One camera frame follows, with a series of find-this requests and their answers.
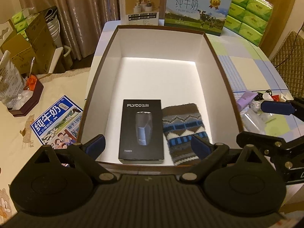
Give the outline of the green tissue pack bundle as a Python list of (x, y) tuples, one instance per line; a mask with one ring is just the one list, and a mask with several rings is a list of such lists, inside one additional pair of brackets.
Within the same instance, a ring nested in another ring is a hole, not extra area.
[(231, 0), (224, 26), (258, 46), (272, 13), (266, 0)]

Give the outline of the dental floss pick box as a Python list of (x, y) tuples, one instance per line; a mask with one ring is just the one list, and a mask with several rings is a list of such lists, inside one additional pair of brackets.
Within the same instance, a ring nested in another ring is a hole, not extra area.
[(252, 109), (248, 109), (241, 114), (243, 126), (247, 132), (266, 135), (266, 125), (276, 119), (272, 113), (256, 113)]

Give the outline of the dark wooden tray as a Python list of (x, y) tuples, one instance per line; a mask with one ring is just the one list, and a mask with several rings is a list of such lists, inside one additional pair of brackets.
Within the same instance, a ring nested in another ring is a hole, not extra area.
[(30, 77), (26, 79), (25, 89), (17, 97), (17, 103), (13, 108), (8, 108), (7, 110), (14, 117), (26, 116), (38, 104), (43, 88), (44, 86), (38, 77), (31, 74)]

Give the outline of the plaid bed sheet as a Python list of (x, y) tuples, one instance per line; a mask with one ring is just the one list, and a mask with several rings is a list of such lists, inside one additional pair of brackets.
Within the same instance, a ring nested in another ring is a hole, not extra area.
[[(121, 21), (108, 21), (103, 27), (91, 64), (86, 95), (106, 46), (120, 24)], [(274, 95), (291, 94), (259, 47), (227, 28), (223, 28), (221, 36), (207, 34), (207, 37), (222, 64), (235, 98), (239, 98), (246, 90), (262, 92), (270, 89)], [(278, 125), (273, 123), (266, 126), (268, 135), (282, 137), (287, 142), (303, 136), (303, 121), (300, 119), (289, 115), (285, 116), (286, 121), (283, 118), (278, 120)]]

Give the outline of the white pill bottle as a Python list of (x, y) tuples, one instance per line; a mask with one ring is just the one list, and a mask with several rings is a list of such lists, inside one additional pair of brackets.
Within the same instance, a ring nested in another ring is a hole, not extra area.
[(262, 98), (266, 101), (273, 101), (272, 96), (267, 92), (263, 93)]

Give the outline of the blue milk flyer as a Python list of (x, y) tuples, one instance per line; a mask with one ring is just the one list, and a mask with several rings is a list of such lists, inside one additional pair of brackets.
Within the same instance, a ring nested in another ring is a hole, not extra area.
[(30, 127), (42, 145), (66, 149), (76, 143), (82, 113), (81, 107), (64, 95)]

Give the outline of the red candy packet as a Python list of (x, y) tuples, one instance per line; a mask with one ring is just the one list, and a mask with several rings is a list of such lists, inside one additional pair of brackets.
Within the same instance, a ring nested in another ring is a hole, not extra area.
[(273, 101), (275, 101), (275, 102), (280, 102), (280, 101), (281, 101), (280, 95), (272, 95), (272, 99), (273, 99)]

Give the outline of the blue pure milk carton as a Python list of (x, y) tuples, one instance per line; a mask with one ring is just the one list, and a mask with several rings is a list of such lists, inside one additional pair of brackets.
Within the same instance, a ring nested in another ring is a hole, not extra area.
[(220, 36), (232, 0), (166, 0), (165, 26)]

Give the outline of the quilted olive chair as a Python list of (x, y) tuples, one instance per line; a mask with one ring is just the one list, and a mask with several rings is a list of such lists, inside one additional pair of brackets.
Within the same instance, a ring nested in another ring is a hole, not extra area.
[(290, 31), (271, 63), (291, 94), (303, 98), (303, 37)]

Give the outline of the beige curtain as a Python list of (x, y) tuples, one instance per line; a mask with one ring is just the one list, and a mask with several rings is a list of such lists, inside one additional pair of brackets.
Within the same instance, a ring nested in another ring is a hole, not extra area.
[[(103, 27), (120, 19), (119, 0), (19, 0), (22, 8), (43, 11), (56, 6), (61, 38), (71, 47), (72, 57), (81, 60), (95, 52)], [(160, 18), (165, 0), (161, 0)]]

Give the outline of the purple cream tube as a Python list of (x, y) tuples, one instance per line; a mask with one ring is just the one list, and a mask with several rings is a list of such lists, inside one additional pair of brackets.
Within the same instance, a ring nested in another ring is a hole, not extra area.
[(244, 94), (237, 100), (237, 109), (239, 112), (244, 110), (244, 108), (254, 100), (254, 98), (258, 95), (256, 92), (245, 91)]

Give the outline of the white beige product box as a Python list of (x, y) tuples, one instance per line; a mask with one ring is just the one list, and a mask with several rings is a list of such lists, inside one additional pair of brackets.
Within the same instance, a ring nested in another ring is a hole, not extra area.
[(119, 0), (123, 25), (158, 25), (160, 0)]

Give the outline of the brown cardboard boxes stack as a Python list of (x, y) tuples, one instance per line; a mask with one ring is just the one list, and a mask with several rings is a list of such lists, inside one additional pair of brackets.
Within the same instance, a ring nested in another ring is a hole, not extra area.
[[(44, 14), (33, 14), (30, 24), (23, 34), (17, 33), (1, 46), (1, 51), (9, 51), (12, 63), (21, 74), (47, 74), (55, 54), (56, 46), (47, 26)], [(31, 61), (35, 59), (32, 69)]]

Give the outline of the black Flyco shaver box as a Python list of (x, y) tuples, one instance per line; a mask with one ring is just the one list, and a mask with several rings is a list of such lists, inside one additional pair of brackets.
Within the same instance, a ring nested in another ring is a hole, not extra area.
[(123, 101), (119, 161), (125, 164), (159, 164), (164, 161), (160, 99)]

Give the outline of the patterned knitted sock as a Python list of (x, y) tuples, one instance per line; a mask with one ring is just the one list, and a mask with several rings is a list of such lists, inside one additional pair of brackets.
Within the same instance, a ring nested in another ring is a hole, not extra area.
[(191, 148), (191, 139), (196, 135), (209, 140), (205, 125), (196, 104), (173, 105), (162, 109), (163, 134), (169, 154), (175, 166), (195, 165), (199, 157)]

